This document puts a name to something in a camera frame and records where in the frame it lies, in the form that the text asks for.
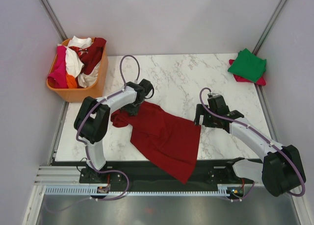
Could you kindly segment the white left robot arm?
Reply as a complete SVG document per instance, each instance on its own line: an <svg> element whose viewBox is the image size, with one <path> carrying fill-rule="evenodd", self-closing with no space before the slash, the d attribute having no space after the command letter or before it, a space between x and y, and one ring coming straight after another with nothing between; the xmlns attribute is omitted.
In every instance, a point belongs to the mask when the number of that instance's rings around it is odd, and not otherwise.
<svg viewBox="0 0 314 225"><path fill-rule="evenodd" d="M110 116L117 110L136 116L141 104L154 88L150 81L143 79L139 84L128 82L117 92L100 98L86 97L74 121L77 131L76 140L85 146L87 164L91 177L96 182L107 179L107 169L103 166L106 159L103 150L103 138L108 129Z"/></svg>

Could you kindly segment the dark red t-shirt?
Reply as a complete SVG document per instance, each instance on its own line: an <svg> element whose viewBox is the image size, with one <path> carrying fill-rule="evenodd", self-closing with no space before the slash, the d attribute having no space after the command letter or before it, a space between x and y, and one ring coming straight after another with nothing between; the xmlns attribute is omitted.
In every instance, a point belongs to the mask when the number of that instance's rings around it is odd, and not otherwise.
<svg viewBox="0 0 314 225"><path fill-rule="evenodd" d="M136 116L117 110L110 120L117 128L131 125L130 142L154 165L181 183L187 183L197 162L199 125L146 101Z"/></svg>

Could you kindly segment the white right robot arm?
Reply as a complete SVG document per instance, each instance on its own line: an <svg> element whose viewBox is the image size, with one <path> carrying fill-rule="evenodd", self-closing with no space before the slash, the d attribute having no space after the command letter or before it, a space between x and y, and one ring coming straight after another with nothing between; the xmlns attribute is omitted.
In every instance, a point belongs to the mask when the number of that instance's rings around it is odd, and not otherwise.
<svg viewBox="0 0 314 225"><path fill-rule="evenodd" d="M294 196L305 193L306 176L299 150L284 146L261 133L237 110L231 111L222 95L208 95L208 104L196 106L195 125L220 128L241 140L261 160L253 162L243 157L230 160L224 175L227 181L237 182L241 178L264 185L266 190L277 197L300 187Z"/></svg>

